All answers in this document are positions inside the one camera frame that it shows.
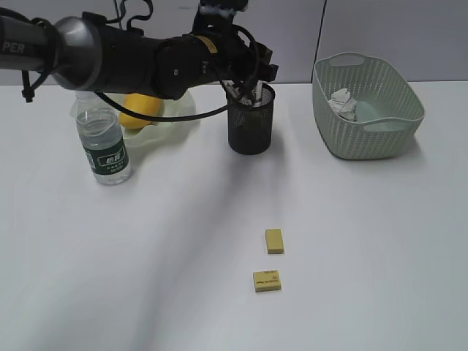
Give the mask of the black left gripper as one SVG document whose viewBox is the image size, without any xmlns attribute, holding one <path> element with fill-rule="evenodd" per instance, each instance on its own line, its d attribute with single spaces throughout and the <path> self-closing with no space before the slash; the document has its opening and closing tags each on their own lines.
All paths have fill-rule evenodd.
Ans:
<svg viewBox="0 0 468 351">
<path fill-rule="evenodd" d="M 215 67 L 222 78 L 248 86 L 273 82 L 279 66 L 271 62 L 273 51 L 258 42 L 244 27 L 234 23 L 246 7 L 198 7 L 192 34 L 212 41 L 217 50 Z"/>
</svg>

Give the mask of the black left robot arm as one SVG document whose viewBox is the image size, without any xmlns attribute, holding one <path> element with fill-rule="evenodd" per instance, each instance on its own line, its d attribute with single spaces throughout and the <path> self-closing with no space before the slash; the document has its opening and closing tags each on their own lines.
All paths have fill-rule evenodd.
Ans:
<svg viewBox="0 0 468 351">
<path fill-rule="evenodd" d="M 246 1 L 201 1 L 192 30 L 152 39 L 129 18 L 125 29 L 92 12 L 50 23 L 1 10 L 1 68 L 19 71 L 23 97 L 48 78 L 73 91 L 180 99 L 193 87 L 231 80 L 242 92 L 271 82 L 272 52 L 234 23 Z"/>
</svg>

